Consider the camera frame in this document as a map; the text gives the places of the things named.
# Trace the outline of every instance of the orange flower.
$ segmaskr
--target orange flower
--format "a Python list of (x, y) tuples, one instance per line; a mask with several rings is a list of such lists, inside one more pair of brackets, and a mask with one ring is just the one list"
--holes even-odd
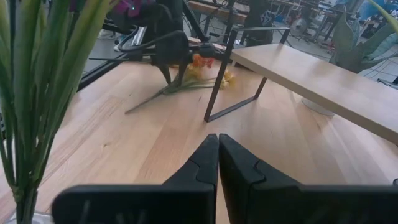
[(201, 79), (201, 68), (194, 67), (193, 65), (188, 65), (185, 71), (185, 77), (187, 79), (194, 78), (194, 79)]
[(192, 65), (194, 67), (200, 67), (202, 68), (203, 66), (203, 62), (202, 62), (203, 58), (199, 55), (199, 54), (194, 54), (193, 55), (193, 62)]

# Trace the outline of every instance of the white pot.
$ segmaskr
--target white pot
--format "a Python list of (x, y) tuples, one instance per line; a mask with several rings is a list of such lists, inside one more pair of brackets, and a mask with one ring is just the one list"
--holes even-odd
[[(5, 222), (5, 224), (15, 224), (15, 223), (17, 223), (16, 213), (14, 213)], [(52, 221), (51, 215), (42, 212), (35, 212), (33, 214), (32, 224), (54, 224), (54, 222)]]
[(316, 111), (322, 115), (326, 115), (326, 116), (334, 116), (335, 115), (333, 112), (325, 109), (324, 107), (322, 107), (304, 97), (301, 99), (301, 102), (303, 102), (303, 104), (305, 106), (307, 106), (308, 108), (310, 108), (311, 110)]

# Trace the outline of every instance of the black stand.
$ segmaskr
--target black stand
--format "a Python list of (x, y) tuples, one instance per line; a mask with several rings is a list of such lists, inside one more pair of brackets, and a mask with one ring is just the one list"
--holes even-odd
[(223, 39), (223, 43), (227, 44), (228, 43), (228, 37), (231, 33), (232, 30), (232, 26), (234, 24), (233, 19), (234, 19), (234, 4), (235, 4), (236, 0), (229, 0), (228, 1), (228, 10), (229, 10), (229, 14), (228, 14), (228, 20), (226, 22), (226, 29), (225, 29), (225, 33), (224, 33), (224, 39)]
[(285, 32), (284, 32), (284, 34), (283, 34), (283, 36), (282, 36), (282, 38), (280, 40), (281, 44), (285, 43), (285, 41), (287, 39), (287, 36), (289, 35), (289, 32), (290, 32), (290, 29), (286, 28), (286, 27), (282, 27), (282, 28), (277, 28), (277, 27), (254, 27), (254, 28), (242, 28), (242, 29), (233, 29), (232, 30), (231, 35), (229, 37), (229, 41), (228, 41), (227, 47), (226, 47), (226, 50), (225, 50), (225, 53), (224, 53), (223, 58), (222, 58), (222, 63), (221, 63), (221, 66), (220, 66), (220, 70), (218, 71), (218, 74), (217, 74), (217, 78), (216, 78), (216, 82), (215, 82), (214, 87), (213, 87), (213, 91), (211, 92), (209, 104), (207, 106), (207, 110), (206, 110), (206, 114), (205, 114), (205, 121), (206, 122), (213, 121), (214, 119), (217, 119), (217, 118), (219, 118), (219, 117), (221, 117), (221, 116), (223, 116), (223, 115), (225, 115), (225, 114), (227, 114), (227, 113), (229, 113), (231, 111), (234, 111), (234, 110), (240, 108), (241, 106), (244, 106), (244, 105), (256, 100), (260, 96), (261, 90), (264, 87), (264, 85), (266, 84), (267, 78), (263, 78), (261, 80), (259, 88), (257, 89), (257, 92), (256, 92), (256, 94), (254, 96), (252, 96), (252, 97), (250, 97), (250, 98), (248, 98), (248, 99), (246, 99), (246, 100), (244, 100), (242, 102), (236, 103), (235, 105), (230, 106), (229, 108), (223, 109), (222, 111), (220, 111), (218, 113), (215, 113), (215, 114), (211, 115), (211, 111), (212, 111), (214, 103), (216, 101), (218, 90), (220, 90), (221, 82), (223, 80), (227, 64), (229, 63), (229, 58), (230, 58), (230, 56), (232, 54), (232, 50), (234, 48), (234, 43), (235, 43), (235, 40), (236, 40), (236, 36), (238, 35), (238, 32), (243, 31), (243, 32), (249, 34), (249, 33), (252, 33), (252, 32), (264, 31), (264, 30), (284, 30)]

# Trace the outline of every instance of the green plant leaf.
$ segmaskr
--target green plant leaf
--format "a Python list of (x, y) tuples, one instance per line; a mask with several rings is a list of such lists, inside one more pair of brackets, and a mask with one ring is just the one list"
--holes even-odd
[(397, 34), (391, 34), (387, 38), (385, 38), (379, 47), (371, 54), (365, 57), (366, 60), (373, 60), (378, 56), (386, 53), (392, 46), (398, 43)]
[(37, 18), (36, 32), (35, 32), (35, 41), (33, 46), (33, 62), (36, 59), (37, 52), (39, 51), (40, 44), (42, 43), (42, 38), (45, 30), (45, 13), (43, 9), (43, 5), (40, 5), (39, 15)]
[(359, 67), (360, 67), (360, 69), (361, 69), (361, 71), (362, 71), (362, 70), (371, 68), (371, 67), (373, 67), (373, 66), (376, 66), (378, 63), (383, 62), (383, 61), (385, 61), (385, 60), (387, 60), (387, 59), (389, 59), (389, 58), (392, 58), (392, 57), (398, 57), (398, 53), (395, 53), (395, 54), (393, 54), (393, 55), (391, 55), (391, 56), (389, 56), (389, 57), (382, 58), (382, 59), (379, 59), (379, 60), (367, 60), (367, 61), (362, 61), (362, 62), (361, 62), (361, 65), (360, 65)]
[(359, 19), (353, 21), (353, 23), (349, 26), (349, 28), (351, 28), (354, 34), (353, 43), (351, 45), (351, 48), (354, 48), (358, 44), (359, 34), (361, 33), (361, 24), (359, 24)]
[(379, 10), (379, 12), (387, 19), (388, 23), (391, 24), (391, 26), (393, 27), (394, 31), (398, 35), (398, 21), (392, 15), (390, 15), (386, 10), (384, 10), (381, 6), (379, 6), (376, 2), (374, 2), (373, 0), (368, 0), (368, 1), (374, 7), (376, 7)]
[(10, 49), (10, 21), (7, 0), (0, 0), (0, 38), (3, 39), (7, 49)]
[(364, 56), (363, 52), (363, 43), (359, 43), (353, 50), (337, 55), (336, 65), (354, 73), (358, 73), (360, 72), (359, 65)]
[(373, 53), (379, 47), (381, 42), (383, 42), (383, 40), (392, 33), (394, 33), (394, 30), (389, 24), (386, 24), (384, 27), (380, 28), (371, 38), (369, 38), (368, 41), (364, 43), (364, 55), (367, 56)]
[(38, 89), (36, 95), (37, 114), (35, 117), (34, 131), (39, 141), (42, 141), (45, 131), (50, 99), (55, 83), (55, 74), (61, 64), (65, 51), (66, 31), (69, 20), (68, 1), (55, 1), (49, 15), (49, 24), (44, 32), (43, 45), (40, 46), (35, 64), (35, 85)]
[[(55, 82), (50, 86), (49, 116), (44, 137), (44, 145), (47, 145), (57, 132), (57, 124), (63, 119), (62, 113), (71, 96), (75, 94), (76, 87), (81, 80), (81, 74), (86, 60), (95, 44), (96, 37), (100, 32), (105, 15), (109, 9), (110, 0), (87, 1), (85, 7), (76, 22), (75, 29), (67, 50), (63, 56), (61, 65), (54, 77)], [(40, 152), (34, 180), (40, 178), (39, 167), (44, 164), (46, 152)]]
[(353, 48), (354, 34), (346, 21), (346, 13), (343, 13), (337, 22), (333, 33), (333, 43), (337, 54), (349, 52)]
[[(37, 17), (41, 0), (22, 1), (20, 5), (20, 18), (16, 29), (15, 37), (15, 57), (14, 57), (14, 105), (17, 117), (17, 126), (24, 148), (31, 149), (30, 135), (30, 111), (32, 102), (30, 101), (33, 81), (31, 75), (32, 56), (34, 37), (36, 32)], [(27, 159), (27, 152), (23, 152), (24, 159)], [(24, 166), (24, 161), (19, 161), (20, 166)]]

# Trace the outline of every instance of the wooden tabletop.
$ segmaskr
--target wooden tabletop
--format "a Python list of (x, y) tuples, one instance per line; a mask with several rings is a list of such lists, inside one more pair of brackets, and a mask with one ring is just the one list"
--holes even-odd
[(231, 59), (398, 144), (398, 91), (282, 44), (236, 49)]
[[(219, 69), (203, 69), (216, 77)], [(254, 94), (261, 76), (231, 67), (235, 86), (218, 93), (214, 112)], [(124, 112), (165, 86), (158, 68), (123, 63), (79, 91), (59, 130), (36, 210), (76, 184), (161, 184), (210, 133), (227, 133), (257, 157), (304, 184), (391, 184), (398, 148), (339, 116), (310, 111), (301, 96), (268, 81), (260, 97), (211, 123), (203, 121), (211, 89), (160, 96)], [(218, 182), (217, 224), (227, 224)], [(0, 169), (0, 223), (15, 210)]]

